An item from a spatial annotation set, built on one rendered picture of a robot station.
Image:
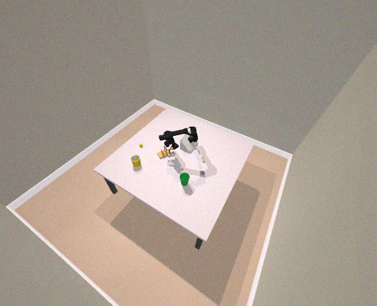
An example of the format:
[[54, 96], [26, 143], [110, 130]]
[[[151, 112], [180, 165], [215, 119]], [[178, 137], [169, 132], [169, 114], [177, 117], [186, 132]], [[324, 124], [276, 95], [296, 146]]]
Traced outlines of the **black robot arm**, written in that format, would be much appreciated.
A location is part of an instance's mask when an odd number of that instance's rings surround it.
[[187, 135], [189, 135], [188, 140], [189, 140], [190, 143], [192, 141], [193, 142], [197, 142], [197, 140], [198, 140], [198, 134], [196, 132], [196, 127], [189, 127], [189, 128], [190, 128], [190, 133], [188, 133], [188, 128], [184, 128], [184, 129], [181, 129], [181, 130], [178, 130], [178, 131], [165, 131], [163, 133], [163, 135], [159, 135], [159, 140], [166, 140], [164, 142], [164, 145], [166, 147], [169, 147], [169, 145], [171, 144], [169, 142], [169, 140], [172, 140], [173, 136], [187, 134]]

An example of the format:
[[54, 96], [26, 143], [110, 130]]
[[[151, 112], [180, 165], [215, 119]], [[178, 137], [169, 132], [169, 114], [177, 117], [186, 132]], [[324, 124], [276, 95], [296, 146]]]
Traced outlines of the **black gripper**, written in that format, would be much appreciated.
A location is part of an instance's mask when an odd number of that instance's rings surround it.
[[172, 144], [172, 147], [173, 147], [174, 150], [179, 147], [179, 145], [177, 143], [175, 143], [174, 138], [172, 140], [169, 140], [169, 142]]

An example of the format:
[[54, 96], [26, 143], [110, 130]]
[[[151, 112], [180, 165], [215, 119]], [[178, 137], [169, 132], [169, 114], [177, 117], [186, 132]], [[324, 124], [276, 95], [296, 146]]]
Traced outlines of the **wooden toy catapult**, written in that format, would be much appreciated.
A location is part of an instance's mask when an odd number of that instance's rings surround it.
[[158, 152], [158, 156], [159, 158], [163, 158], [163, 157], [166, 157], [166, 156], [172, 156], [171, 154], [174, 153], [174, 152], [170, 152], [170, 150], [174, 150], [173, 147], [171, 146], [170, 149], [166, 149], [165, 145], [164, 145], [164, 150], [161, 149], [161, 152]]

